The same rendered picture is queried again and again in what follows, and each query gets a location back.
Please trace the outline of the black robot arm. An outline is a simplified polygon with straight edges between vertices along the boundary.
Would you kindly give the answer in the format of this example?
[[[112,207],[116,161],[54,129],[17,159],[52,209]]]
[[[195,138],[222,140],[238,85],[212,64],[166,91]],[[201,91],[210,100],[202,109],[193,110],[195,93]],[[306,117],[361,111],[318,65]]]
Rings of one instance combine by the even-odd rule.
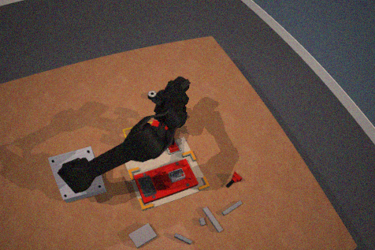
[[[165,89],[158,91],[151,100],[161,111],[159,114],[144,117],[132,127],[123,143],[100,156],[90,161],[83,157],[63,163],[58,171],[59,176],[78,193],[89,189],[97,176],[130,160],[146,162],[149,159],[157,159],[173,143],[176,130],[187,120],[186,105],[189,98],[185,92],[189,89],[189,84],[190,81],[182,76],[170,80]],[[163,142],[151,124],[147,123],[156,117],[160,117],[168,127]]]

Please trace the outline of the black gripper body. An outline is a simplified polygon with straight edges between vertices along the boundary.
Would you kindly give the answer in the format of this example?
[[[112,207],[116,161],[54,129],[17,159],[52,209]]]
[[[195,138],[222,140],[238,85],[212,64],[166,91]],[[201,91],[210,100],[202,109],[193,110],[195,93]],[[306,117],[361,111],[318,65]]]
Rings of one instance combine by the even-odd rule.
[[[155,112],[155,114],[159,114],[161,112],[160,110],[157,109],[156,105],[155,105],[155,108],[154,108],[154,112]],[[156,117],[156,118],[154,118],[154,120],[157,120],[159,122],[159,124],[158,124],[158,127],[152,125],[152,128],[158,134],[158,136],[160,137],[160,139],[163,142],[163,140],[165,138],[165,133],[166,133],[166,130],[165,130],[166,124],[164,123],[164,121],[160,117]]]

